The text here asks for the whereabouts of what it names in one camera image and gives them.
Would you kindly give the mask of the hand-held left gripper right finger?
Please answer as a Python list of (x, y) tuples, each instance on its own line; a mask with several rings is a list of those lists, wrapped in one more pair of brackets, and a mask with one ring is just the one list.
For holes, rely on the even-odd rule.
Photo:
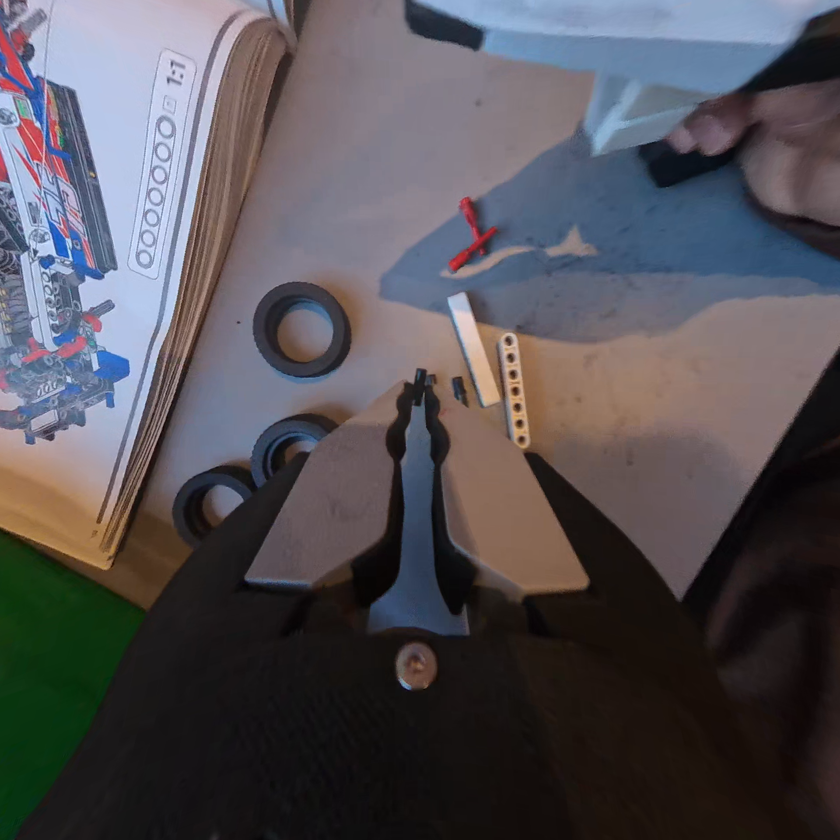
[(462, 613), (474, 592), (509, 602), (584, 592), (589, 576), (525, 455), (452, 395), (423, 392), (437, 584)]

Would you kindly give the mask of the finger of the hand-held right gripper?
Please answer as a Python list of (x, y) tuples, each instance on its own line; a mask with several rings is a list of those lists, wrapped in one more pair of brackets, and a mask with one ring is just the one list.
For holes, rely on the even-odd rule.
[(650, 146), (703, 102), (827, 80), (826, 1), (405, 2), (426, 39), (591, 72), (591, 154)]

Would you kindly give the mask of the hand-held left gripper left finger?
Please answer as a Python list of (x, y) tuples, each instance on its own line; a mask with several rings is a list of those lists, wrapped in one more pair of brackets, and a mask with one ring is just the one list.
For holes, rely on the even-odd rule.
[(338, 586), (368, 607), (396, 581), (414, 384), (399, 381), (310, 452), (249, 567), (264, 589)]

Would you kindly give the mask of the white toy beam with holes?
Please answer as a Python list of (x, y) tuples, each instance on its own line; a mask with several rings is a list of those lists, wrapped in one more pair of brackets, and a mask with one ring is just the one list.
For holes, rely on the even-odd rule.
[(510, 440), (527, 450), (531, 445), (529, 416), (524, 395), (518, 336), (504, 332), (497, 343), (502, 400)]

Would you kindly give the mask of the thin white toy beam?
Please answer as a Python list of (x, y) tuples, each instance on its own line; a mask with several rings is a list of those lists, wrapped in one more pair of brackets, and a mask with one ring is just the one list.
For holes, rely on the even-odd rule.
[(500, 402), (501, 395), (467, 293), (461, 291), (448, 297), (447, 305), (479, 404), (492, 407)]

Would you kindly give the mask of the black toy tire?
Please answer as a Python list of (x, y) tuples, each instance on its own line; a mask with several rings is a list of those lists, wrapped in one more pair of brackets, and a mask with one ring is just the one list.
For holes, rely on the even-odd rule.
[(257, 488), (279, 473), (297, 455), (309, 454), (339, 424), (316, 413), (285, 417), (258, 436), (250, 456), (250, 471)]
[[(294, 308), (319, 310), (329, 321), (332, 338), (317, 358), (295, 360), (280, 343), (280, 323)], [(295, 380), (318, 379), (336, 371), (352, 344), (349, 317), (337, 298), (324, 288), (304, 281), (283, 283), (261, 298), (253, 317), (253, 337), (262, 358), (275, 371)]]
[(218, 488), (233, 494), (239, 506), (254, 495), (256, 484), (245, 467), (218, 465), (194, 475), (181, 486), (175, 494), (171, 516), (177, 534), (192, 550), (216, 528), (204, 508), (205, 499)]

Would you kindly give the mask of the toy car instruction booklet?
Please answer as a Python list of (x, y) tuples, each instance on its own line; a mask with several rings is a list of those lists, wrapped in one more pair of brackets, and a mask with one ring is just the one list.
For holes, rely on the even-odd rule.
[(2, 2), (2, 530), (112, 566), (293, 22), (293, 2)]

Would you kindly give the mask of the green plastic bin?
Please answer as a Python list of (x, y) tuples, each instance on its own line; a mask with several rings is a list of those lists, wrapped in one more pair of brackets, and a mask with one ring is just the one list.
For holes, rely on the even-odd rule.
[(87, 732), (144, 610), (1, 535), (1, 838)]

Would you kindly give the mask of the person's right hand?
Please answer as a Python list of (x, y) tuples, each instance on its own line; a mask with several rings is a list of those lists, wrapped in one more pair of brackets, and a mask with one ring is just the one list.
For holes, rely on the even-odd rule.
[(745, 182), (777, 214), (839, 225), (839, 80), (705, 101), (666, 137), (678, 153), (736, 145)]

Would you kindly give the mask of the person's dark clothing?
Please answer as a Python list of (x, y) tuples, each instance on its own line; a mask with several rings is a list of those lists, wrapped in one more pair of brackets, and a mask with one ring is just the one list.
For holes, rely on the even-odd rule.
[(783, 803), (838, 838), (838, 353), (683, 603)]

